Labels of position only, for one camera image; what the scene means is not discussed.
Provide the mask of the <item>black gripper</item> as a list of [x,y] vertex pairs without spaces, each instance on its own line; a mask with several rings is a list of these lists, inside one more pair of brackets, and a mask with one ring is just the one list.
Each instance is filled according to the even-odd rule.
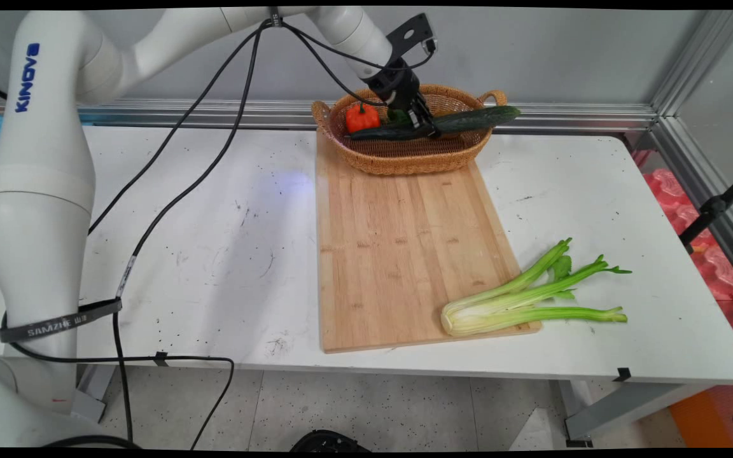
[[367,78],[366,83],[387,106],[410,106],[407,114],[414,128],[415,138],[442,136],[424,94],[419,92],[419,79],[413,70],[400,67],[381,69],[371,78]]

